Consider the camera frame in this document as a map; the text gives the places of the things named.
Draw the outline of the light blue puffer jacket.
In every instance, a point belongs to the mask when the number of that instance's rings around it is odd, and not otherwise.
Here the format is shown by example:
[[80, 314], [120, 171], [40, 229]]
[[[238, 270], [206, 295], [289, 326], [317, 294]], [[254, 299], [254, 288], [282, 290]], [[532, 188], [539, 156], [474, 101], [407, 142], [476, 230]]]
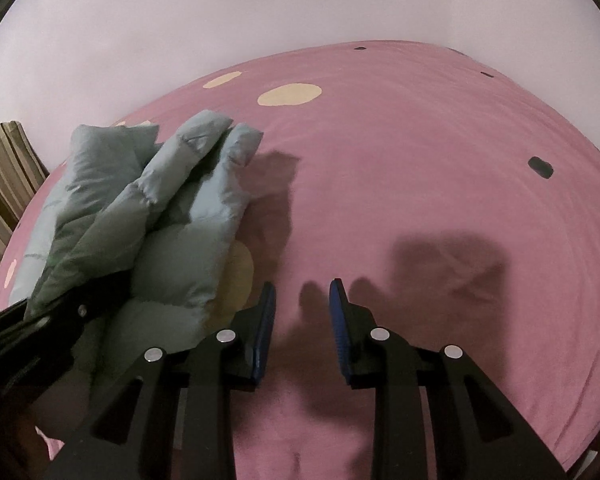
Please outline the light blue puffer jacket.
[[12, 300], [44, 312], [81, 285], [123, 292], [76, 345], [79, 382], [113, 384], [149, 347], [178, 352], [206, 325], [249, 197], [240, 176], [262, 134], [204, 110], [158, 140], [155, 124], [79, 126], [15, 276]]

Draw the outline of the striped green curtain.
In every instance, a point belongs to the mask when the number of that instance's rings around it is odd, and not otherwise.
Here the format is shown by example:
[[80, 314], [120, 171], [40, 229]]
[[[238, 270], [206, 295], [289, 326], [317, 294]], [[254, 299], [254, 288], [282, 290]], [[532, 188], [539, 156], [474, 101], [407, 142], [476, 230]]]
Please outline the striped green curtain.
[[47, 177], [20, 122], [1, 122], [0, 263], [26, 207]]

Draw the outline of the pink polka dot bedsheet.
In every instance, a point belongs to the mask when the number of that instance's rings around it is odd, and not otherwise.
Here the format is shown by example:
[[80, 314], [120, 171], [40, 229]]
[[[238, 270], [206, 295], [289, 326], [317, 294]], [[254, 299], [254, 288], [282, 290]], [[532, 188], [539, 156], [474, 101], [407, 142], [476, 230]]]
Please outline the pink polka dot bedsheet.
[[[204, 338], [276, 292], [265, 374], [230, 396], [233, 479], [373, 479], [374, 393], [341, 373], [333, 280], [412, 346], [462, 348], [570, 478], [600, 431], [600, 151], [492, 68], [399, 41], [261, 58], [105, 127], [165, 141], [204, 110], [262, 134]], [[91, 394], [76, 345], [31, 406], [50, 463], [158, 347]]]

